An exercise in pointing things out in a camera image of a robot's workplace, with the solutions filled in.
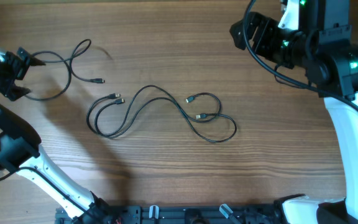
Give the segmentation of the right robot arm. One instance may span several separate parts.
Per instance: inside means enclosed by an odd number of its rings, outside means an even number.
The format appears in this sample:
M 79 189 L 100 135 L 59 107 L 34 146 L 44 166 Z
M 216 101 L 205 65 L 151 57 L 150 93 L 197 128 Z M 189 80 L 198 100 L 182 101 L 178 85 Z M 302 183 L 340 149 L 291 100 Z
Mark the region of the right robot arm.
M 351 42 L 348 1 L 282 1 L 279 21 L 248 7 L 230 28 L 279 83 L 310 90 L 324 100 L 346 180 L 341 199 L 291 195 L 274 202 L 276 223 L 358 223 L 358 44 Z

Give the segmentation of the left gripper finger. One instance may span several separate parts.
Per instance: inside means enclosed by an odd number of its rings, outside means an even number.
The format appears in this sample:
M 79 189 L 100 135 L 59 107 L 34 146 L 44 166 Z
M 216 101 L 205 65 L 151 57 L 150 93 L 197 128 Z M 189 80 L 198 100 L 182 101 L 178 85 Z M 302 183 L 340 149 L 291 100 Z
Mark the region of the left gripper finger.
M 26 96 L 30 92 L 31 92 L 31 90 L 28 88 L 24 88 L 24 87 L 17 86 L 15 84 L 13 84 L 10 87 L 10 89 L 8 90 L 6 97 L 11 101 L 16 101 L 19 98 Z
M 45 63 L 37 58 L 35 58 L 32 54 L 26 51 L 24 48 L 19 47 L 17 50 L 17 56 L 25 62 L 28 66 L 44 66 Z

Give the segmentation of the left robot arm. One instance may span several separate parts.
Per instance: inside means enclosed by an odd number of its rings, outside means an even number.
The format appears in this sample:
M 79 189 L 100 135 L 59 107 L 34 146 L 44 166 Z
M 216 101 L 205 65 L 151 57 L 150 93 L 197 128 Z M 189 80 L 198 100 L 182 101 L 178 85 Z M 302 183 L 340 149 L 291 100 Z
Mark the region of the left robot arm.
M 0 50 L 0 93 L 16 101 L 30 92 L 15 84 L 29 67 L 44 62 L 19 48 L 17 53 Z M 0 104 L 0 170 L 32 181 L 58 202 L 73 223 L 111 223 L 109 205 L 77 184 L 49 158 L 36 130 L 20 116 Z

